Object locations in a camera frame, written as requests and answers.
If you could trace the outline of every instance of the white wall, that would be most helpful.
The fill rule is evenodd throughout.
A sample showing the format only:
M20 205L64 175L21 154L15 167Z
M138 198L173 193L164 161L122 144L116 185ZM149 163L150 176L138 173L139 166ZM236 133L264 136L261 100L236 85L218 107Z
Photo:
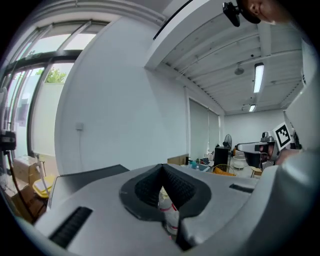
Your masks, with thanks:
M122 17L76 60L56 114L60 174L116 164L132 170L187 152L183 87L143 68L156 33L154 27ZM80 143L76 122L84 123Z
M283 123L284 110L269 110L224 117L223 141L227 134L232 137L232 148L239 143L259 142L263 132Z

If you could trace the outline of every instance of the tree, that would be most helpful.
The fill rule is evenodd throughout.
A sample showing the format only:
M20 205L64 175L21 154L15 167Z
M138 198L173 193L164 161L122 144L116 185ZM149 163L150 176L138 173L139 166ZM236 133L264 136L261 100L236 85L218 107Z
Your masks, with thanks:
M40 69L36 75L41 75L43 69ZM48 76L46 77L45 83L63 83L66 77L66 73L61 73L59 68L55 69L54 67L50 69Z

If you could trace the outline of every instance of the fluorescent light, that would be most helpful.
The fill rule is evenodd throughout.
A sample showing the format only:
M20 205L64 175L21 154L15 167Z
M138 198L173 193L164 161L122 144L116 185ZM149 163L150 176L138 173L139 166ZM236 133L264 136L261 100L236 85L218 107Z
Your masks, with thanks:
M249 112L254 111L254 110L255 110L255 108L256 108L256 105L251 105L251 107L250 107L250 109L249 109Z
M258 63L254 65L254 88L253 92L256 94L260 92L262 78L264 76L265 65L263 63Z

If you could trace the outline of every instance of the standing fan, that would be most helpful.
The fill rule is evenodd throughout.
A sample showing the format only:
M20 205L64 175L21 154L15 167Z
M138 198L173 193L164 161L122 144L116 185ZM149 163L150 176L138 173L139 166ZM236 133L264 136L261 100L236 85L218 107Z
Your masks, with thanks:
M232 138L230 134L227 134L224 138L224 142L222 143L224 147L232 149Z

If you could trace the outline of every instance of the electrical outlet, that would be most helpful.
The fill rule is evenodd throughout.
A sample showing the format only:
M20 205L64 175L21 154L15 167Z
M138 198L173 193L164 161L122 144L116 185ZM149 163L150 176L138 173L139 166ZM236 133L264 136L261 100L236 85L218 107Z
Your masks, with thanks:
M83 122L76 122L75 123L75 129L77 131L82 131L84 129L84 123Z

